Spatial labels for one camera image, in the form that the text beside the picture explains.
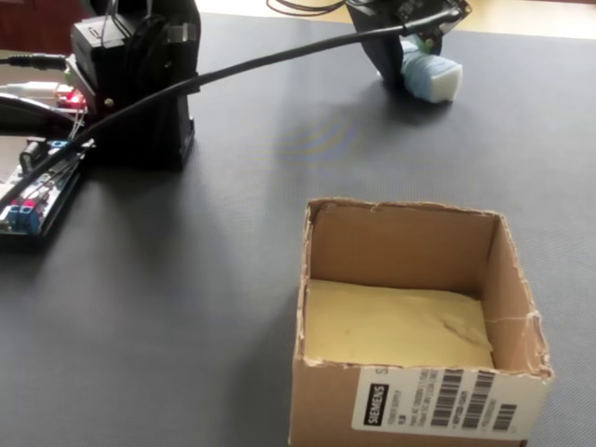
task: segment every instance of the blue terminal block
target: blue terminal block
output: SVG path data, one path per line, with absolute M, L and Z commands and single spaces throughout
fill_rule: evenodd
M 30 235 L 39 233 L 41 219 L 35 207 L 12 205 L 8 211 L 7 220 L 14 232 Z

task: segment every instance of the wire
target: wire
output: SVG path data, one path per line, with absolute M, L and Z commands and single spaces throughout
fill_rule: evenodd
M 345 0 L 341 0 L 337 3 L 333 3 L 330 5 L 323 6 L 323 7 L 310 7 L 307 5 L 293 3 L 288 0 L 275 0 L 276 3 L 279 3 L 280 5 L 283 5 L 284 7 L 288 8 L 288 9 L 293 9 L 295 11 L 303 11 L 305 13 L 305 14 L 300 14 L 300 13 L 296 13 L 296 12 L 289 12 L 289 11 L 284 11 L 284 10 L 278 9 L 277 7 L 274 7 L 271 2 L 272 2 L 272 0 L 265 0 L 265 3 L 267 4 L 267 7 L 269 9 L 271 9 L 279 14 L 283 14 L 284 16 L 291 16 L 291 17 L 324 16 L 326 14 L 332 13 L 333 11 L 335 11 L 336 9 L 339 9 L 340 7 L 342 7 L 345 4 Z
M 66 56 L 61 54 L 17 54 L 0 59 L 0 65 L 12 67 L 28 67 L 35 70 L 66 70 Z
M 392 34 L 409 35 L 419 33 L 422 30 L 437 26 L 445 22 L 453 22 L 461 17 L 461 12 L 457 9 L 443 11 L 439 14 L 427 17 L 421 20 L 414 20 L 405 25 L 392 26 L 390 28 L 382 28 L 378 30 L 371 30 L 363 33 L 346 34 L 331 39 L 316 42 L 314 44 L 305 45 L 303 47 L 293 48 L 270 56 L 254 59 L 233 65 L 231 67 L 223 68 L 215 72 L 204 75 L 193 76 L 190 79 L 179 82 L 164 88 L 163 90 L 147 96 L 142 100 L 125 107 L 118 112 L 105 117 L 102 121 L 95 123 L 90 128 L 83 131 L 81 134 L 74 137 L 71 142 L 68 142 L 59 152 L 53 154 L 37 165 L 26 177 L 20 179 L 3 197 L 0 197 L 0 210 L 10 205 L 10 202 L 22 193 L 32 182 L 47 170 L 51 169 L 57 163 L 60 163 L 69 154 L 76 152 L 77 148 L 83 143 L 96 137 L 102 131 L 110 128 L 113 124 L 122 122 L 130 116 L 138 114 L 140 111 L 151 108 L 164 100 L 175 98 L 183 94 L 191 94 L 197 88 L 209 84 L 220 79 L 227 78 L 232 75 L 238 75 L 243 72 L 248 72 L 255 68 L 265 67 L 272 63 L 289 61 L 291 59 L 300 58 L 309 54 L 317 53 L 327 49 L 343 47 L 345 45 L 355 44 L 358 42 L 365 42 L 368 40 L 379 39 Z
M 8 110 L 6 117 L 12 135 L 31 136 L 46 134 L 51 137 L 63 137 L 73 127 L 73 118 L 58 109 L 43 104 L 42 102 L 29 101 L 13 95 L 0 93 L 0 109 Z M 19 116 L 28 115 L 31 119 L 11 120 L 10 112 L 15 111 Z
M 72 160 L 70 163 L 68 163 L 67 165 L 65 165 L 62 169 L 54 172 L 43 183 L 37 185 L 34 189 L 32 189 L 31 191 L 29 191 L 27 193 L 27 195 L 22 198 L 21 204 L 24 204 L 26 200 L 29 200 L 29 198 L 31 198 L 31 196 L 33 194 L 35 194 L 36 192 L 38 192 L 42 188 L 47 187 L 49 185 L 49 183 L 52 182 L 52 181 L 54 181 L 57 177 L 58 177 L 58 179 L 56 180 L 56 182 L 59 182 L 60 180 L 62 180 L 62 178 L 65 175 L 72 173 L 73 172 L 73 169 L 75 168 L 75 165 L 77 165 L 81 161 L 81 158 L 82 158 L 83 154 L 84 153 L 82 153 L 76 159 Z M 19 213 L 17 215 L 17 220 L 19 221 L 19 223 L 21 223 L 21 219 L 23 219 L 23 217 Z
M 102 36 L 100 37 L 100 46 L 105 47 L 103 44 L 103 38 L 105 37 L 105 28 L 108 25 L 108 17 L 110 16 L 110 10 L 112 8 L 112 0 L 108 0 L 108 5 L 105 8 L 105 16 L 103 18 Z
M 73 129 L 71 130 L 71 133 L 68 135 L 68 138 L 67 138 L 68 141 L 72 140 L 76 136 L 76 133 L 83 126 L 84 119 L 85 119 L 85 107 L 81 106 L 78 109 L 76 109 L 76 114 L 74 115 Z
M 161 25 L 161 29 L 159 30 L 158 34 L 153 38 L 153 42 L 151 45 L 144 51 L 144 57 L 137 65 L 137 74 L 136 78 L 136 86 L 138 86 L 138 91 L 141 95 L 146 95 L 147 93 L 153 93 L 166 84 L 163 80 L 163 76 L 161 79 L 156 79 L 155 76 L 150 76 L 149 74 L 158 73 L 156 70 L 149 70 L 150 64 L 155 61 L 157 52 L 164 47 L 164 42 L 168 37 L 168 30 L 169 30 L 169 23 L 164 21 Z
M 348 5 L 353 7 L 371 7 L 373 5 L 381 5 L 390 1 L 391 0 L 345 0 Z
M 124 73 L 129 83 L 127 90 L 131 101 L 142 98 L 143 91 L 140 89 L 141 83 L 138 82 L 139 76 L 151 73 L 143 73 L 142 68 L 147 61 L 154 57 L 154 53 L 163 42 L 168 32 L 167 25 L 166 19 L 162 16 L 147 16 L 127 43 Z
M 117 16 L 118 7 L 120 6 L 120 0 L 114 0 L 114 2 L 115 6 L 114 10 L 112 11 L 112 21 L 114 22 L 114 25 L 118 30 L 120 30 L 120 33 L 122 33 L 125 37 L 132 37 L 132 34 L 130 33 L 129 29 L 124 25 L 124 23 L 122 23 L 122 21 Z

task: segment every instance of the power cable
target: power cable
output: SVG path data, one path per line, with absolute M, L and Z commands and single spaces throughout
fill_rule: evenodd
M 290 12 L 284 11 L 274 6 L 273 2 L 278 3 L 287 9 L 292 9 L 295 11 L 302 11 L 302 13 L 298 12 Z M 323 7 L 310 7 L 307 5 L 301 5 L 299 3 L 293 3 L 289 0 L 265 0 L 267 7 L 278 14 L 283 14 L 284 16 L 291 16 L 291 17 L 317 17 L 317 16 L 324 16 L 326 14 L 330 14 L 333 11 L 339 9 L 345 4 L 345 0 L 341 0 L 336 3 L 332 3 L 330 5 L 325 5 Z
M 120 30 L 120 33 L 122 33 L 125 37 L 132 37 L 132 33 L 125 26 L 125 24 L 122 23 L 122 20 L 120 20 L 117 16 L 118 7 L 120 6 L 120 0 L 114 0 L 114 2 L 115 4 L 112 10 L 112 21 L 114 22 L 114 25 L 118 28 L 118 30 Z
M 207 73 L 204 75 L 194 76 L 185 81 L 179 82 L 164 88 L 150 96 L 143 98 L 142 100 L 133 103 L 132 105 L 125 107 L 124 109 L 114 112 L 111 115 L 105 117 L 102 121 L 99 121 L 92 125 L 90 128 L 81 132 L 75 136 L 71 142 L 68 142 L 59 152 L 53 154 L 42 161 L 36 166 L 27 176 L 19 180 L 3 197 L 0 197 L 0 210 L 10 205 L 13 199 L 21 194 L 31 183 L 33 183 L 39 176 L 44 172 L 51 169 L 56 164 L 64 160 L 68 155 L 76 152 L 82 144 L 96 137 L 102 131 L 107 130 L 115 123 L 121 123 L 127 118 L 138 114 L 140 111 L 154 107 L 156 104 L 175 98 L 183 94 L 191 94 L 196 91 L 197 88 L 205 86 L 211 82 L 225 79 L 232 75 L 238 75 L 240 73 L 248 72 L 255 68 L 265 67 L 273 63 L 282 61 L 289 61 L 292 59 L 300 58 L 309 54 L 325 51 L 332 48 L 343 47 L 345 45 L 356 44 L 369 40 L 379 39 L 392 34 L 410 35 L 419 33 L 427 28 L 438 26 L 445 22 L 453 22 L 461 18 L 461 12 L 456 9 L 450 9 L 442 11 L 439 14 L 421 19 L 414 20 L 404 25 L 392 26 L 389 28 L 382 28 L 378 30 L 371 30 L 362 33 L 346 34 L 331 39 L 316 42 L 314 44 L 305 45 L 303 47 L 297 47 L 286 51 L 281 51 L 269 56 L 262 58 L 253 59 L 251 61 L 245 61 L 231 67 L 223 68 L 215 72 Z

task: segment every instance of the table surface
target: table surface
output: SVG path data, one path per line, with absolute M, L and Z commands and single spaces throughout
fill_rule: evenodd
M 462 31 L 596 39 L 596 5 L 589 4 L 589 0 L 576 3 L 537 0 L 467 1 L 472 6 L 473 13 L 459 24 L 458 29 Z M 322 6 L 333 1 L 296 0 L 296 3 Z M 265 0 L 196 0 L 196 4 L 202 12 L 279 17 L 278 13 L 266 6 Z M 351 22 L 345 7 L 314 20 Z
M 204 30 L 201 72 L 350 26 Z M 206 86 L 183 175 L 97 172 L 50 250 L 0 255 L 2 444 L 285 445 L 305 203 L 354 196 L 508 216 L 557 373 L 531 445 L 592 445 L 595 51 L 453 33 L 451 106 L 389 94 L 358 46 Z

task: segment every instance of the yellow foam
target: yellow foam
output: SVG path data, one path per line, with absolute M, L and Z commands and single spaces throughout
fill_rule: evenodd
M 448 291 L 312 280 L 305 355 L 350 363 L 493 368 L 479 301 Z

